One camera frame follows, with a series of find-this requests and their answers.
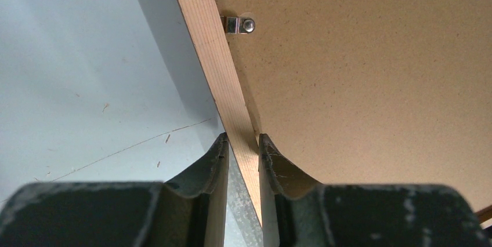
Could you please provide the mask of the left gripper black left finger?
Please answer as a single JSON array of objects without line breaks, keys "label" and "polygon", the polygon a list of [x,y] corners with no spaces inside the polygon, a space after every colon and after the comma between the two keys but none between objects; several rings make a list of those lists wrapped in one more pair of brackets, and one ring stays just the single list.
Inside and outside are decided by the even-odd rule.
[{"label": "left gripper black left finger", "polygon": [[1,211],[2,246],[223,246],[229,140],[166,182],[30,183]]}]

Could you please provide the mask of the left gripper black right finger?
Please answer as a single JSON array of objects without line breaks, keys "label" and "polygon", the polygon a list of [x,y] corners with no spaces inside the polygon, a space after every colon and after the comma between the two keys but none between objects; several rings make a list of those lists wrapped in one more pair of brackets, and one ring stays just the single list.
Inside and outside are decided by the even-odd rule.
[{"label": "left gripper black right finger", "polygon": [[490,246],[466,200],[440,184],[323,184],[259,136],[264,246]]}]

